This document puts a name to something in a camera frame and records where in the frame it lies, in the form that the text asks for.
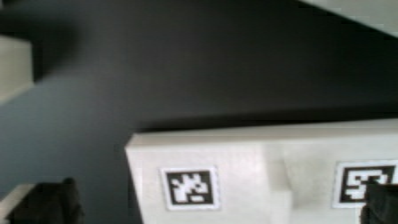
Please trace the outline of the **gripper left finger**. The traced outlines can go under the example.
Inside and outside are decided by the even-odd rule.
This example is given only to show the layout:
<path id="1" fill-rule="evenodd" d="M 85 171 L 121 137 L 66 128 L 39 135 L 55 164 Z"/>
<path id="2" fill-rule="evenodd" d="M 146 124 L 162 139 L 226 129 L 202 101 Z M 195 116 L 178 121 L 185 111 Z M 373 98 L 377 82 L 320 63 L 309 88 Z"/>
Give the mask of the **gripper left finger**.
<path id="1" fill-rule="evenodd" d="M 19 184 L 3 197 L 3 224 L 83 224 L 76 181 Z"/>

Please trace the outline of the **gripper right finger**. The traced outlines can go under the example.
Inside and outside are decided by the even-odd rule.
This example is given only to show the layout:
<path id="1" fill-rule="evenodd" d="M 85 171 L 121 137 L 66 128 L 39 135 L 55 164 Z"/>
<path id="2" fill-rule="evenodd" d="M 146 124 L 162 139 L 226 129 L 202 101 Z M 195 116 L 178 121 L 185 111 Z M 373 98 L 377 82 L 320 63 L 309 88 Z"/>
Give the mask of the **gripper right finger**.
<path id="1" fill-rule="evenodd" d="M 398 224 L 398 184 L 366 184 L 361 224 Z"/>

